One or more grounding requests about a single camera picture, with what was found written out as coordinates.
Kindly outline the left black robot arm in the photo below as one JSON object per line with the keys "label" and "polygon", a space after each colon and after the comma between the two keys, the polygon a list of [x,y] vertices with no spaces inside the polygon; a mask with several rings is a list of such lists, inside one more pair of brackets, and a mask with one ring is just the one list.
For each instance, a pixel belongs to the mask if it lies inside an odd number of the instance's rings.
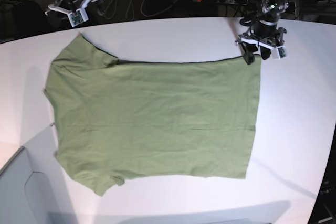
{"label": "left black robot arm", "polygon": [[243,50],[243,59],[250,65],[254,63],[257,52],[263,60],[287,56],[284,34],[287,30],[277,27],[281,14],[288,8],[287,0],[253,0],[256,10],[243,17],[239,24],[247,31],[239,34],[235,43]]}

